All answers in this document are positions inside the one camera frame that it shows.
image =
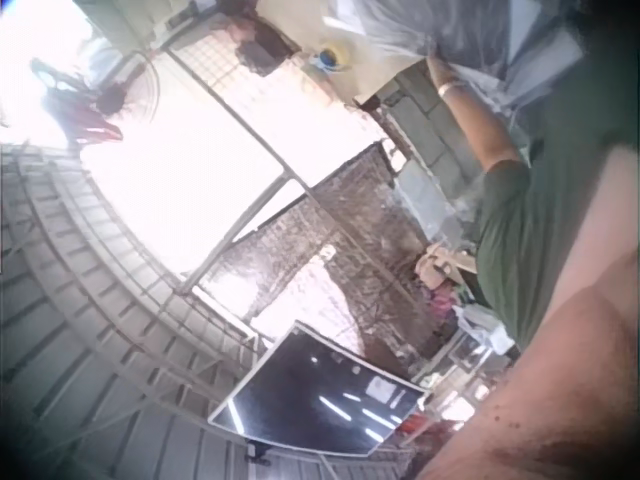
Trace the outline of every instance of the gray block wall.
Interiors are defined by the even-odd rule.
[[[461,195],[482,173],[460,127],[428,79],[424,62],[397,75],[378,97],[448,200]]]
[[[175,294],[78,162],[19,150],[2,150],[0,430],[35,478],[330,478],[282,449],[249,467],[244,440],[207,424],[252,365],[244,335]],[[397,479],[399,460],[330,462]]]

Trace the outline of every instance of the hand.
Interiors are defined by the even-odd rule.
[[[453,72],[451,67],[442,60],[438,51],[438,45],[431,39],[428,40],[427,43],[428,55],[427,55],[427,67],[429,68],[429,74],[431,75],[431,80],[435,85],[436,89],[440,88],[442,85],[455,80],[456,74]]]

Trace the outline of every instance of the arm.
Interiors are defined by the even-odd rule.
[[[427,58],[427,64],[436,89],[455,80],[448,65],[434,53]],[[471,92],[453,87],[447,91],[443,100],[485,172],[502,160],[516,160],[520,157],[500,119]]]
[[[637,262],[636,251],[568,300],[418,479],[627,478],[617,467],[638,434]]]

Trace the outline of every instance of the skin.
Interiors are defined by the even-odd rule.
[[[435,55],[428,64],[436,88],[451,80]],[[485,170],[517,158],[474,96],[444,100]],[[637,155],[611,151],[529,348],[418,479],[626,478],[639,431]]]

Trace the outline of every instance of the television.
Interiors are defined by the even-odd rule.
[[[366,457],[424,394],[295,322],[208,422],[271,446]]]

